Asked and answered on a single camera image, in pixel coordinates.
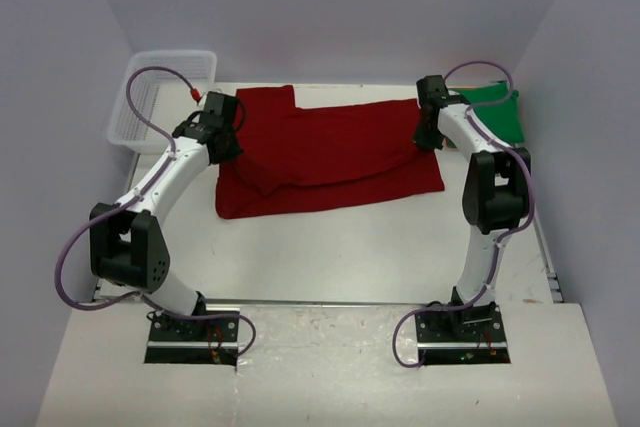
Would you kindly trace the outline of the red t shirt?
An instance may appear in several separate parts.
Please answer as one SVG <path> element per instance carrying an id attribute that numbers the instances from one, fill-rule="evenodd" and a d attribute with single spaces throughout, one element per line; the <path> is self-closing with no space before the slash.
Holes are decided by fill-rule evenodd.
<path id="1" fill-rule="evenodd" d="M 293 86 L 239 89 L 242 154 L 219 167 L 225 220 L 319 212 L 442 192 L 437 158 L 413 142 L 413 99 L 305 109 Z"/>

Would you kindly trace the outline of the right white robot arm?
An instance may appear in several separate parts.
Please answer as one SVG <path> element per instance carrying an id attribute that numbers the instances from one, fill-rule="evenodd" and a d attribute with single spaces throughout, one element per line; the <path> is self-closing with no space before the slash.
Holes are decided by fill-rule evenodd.
<path id="1" fill-rule="evenodd" d="M 468 163 L 462 211 L 470 226 L 463 272 L 448 304 L 433 303 L 416 316 L 416 323 L 438 340 L 452 335 L 467 340 L 496 312 L 495 283 L 509 238 L 531 215 L 527 183 L 530 155 L 513 148 L 480 125 L 471 103 L 449 91 L 441 75 L 416 83 L 420 120 L 414 143 L 425 152 L 452 140 Z"/>

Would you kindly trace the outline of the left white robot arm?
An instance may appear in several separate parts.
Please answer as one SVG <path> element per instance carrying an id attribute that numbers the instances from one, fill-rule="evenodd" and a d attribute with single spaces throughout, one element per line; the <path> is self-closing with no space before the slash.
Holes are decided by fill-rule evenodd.
<path id="1" fill-rule="evenodd" d="M 172 327 L 187 340 L 207 330 L 205 301 L 171 270 L 162 225 L 205 169 L 243 153 L 237 132 L 245 118 L 239 98 L 208 92 L 202 107 L 174 129 L 167 149 L 142 180 L 116 203 L 98 203 L 90 213 L 92 273 L 140 292 L 153 308 L 173 316 Z"/>

